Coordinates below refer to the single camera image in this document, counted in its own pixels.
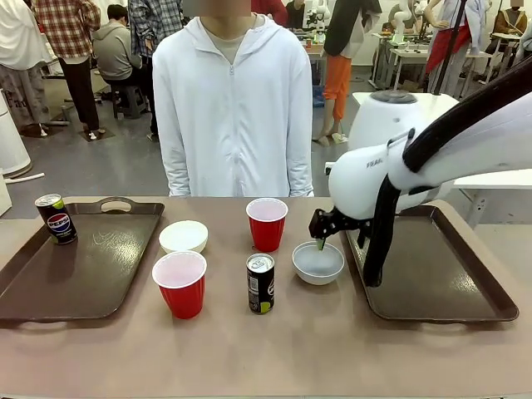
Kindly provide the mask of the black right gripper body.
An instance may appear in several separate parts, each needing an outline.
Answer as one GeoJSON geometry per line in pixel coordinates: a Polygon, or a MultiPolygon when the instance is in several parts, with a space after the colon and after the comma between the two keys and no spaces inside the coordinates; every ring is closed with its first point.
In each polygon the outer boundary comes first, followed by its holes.
{"type": "Polygon", "coordinates": [[[371,220],[353,219],[341,213],[338,209],[332,209],[325,216],[328,219],[326,225],[330,234],[336,234],[340,231],[366,231],[371,228],[371,220]]]}

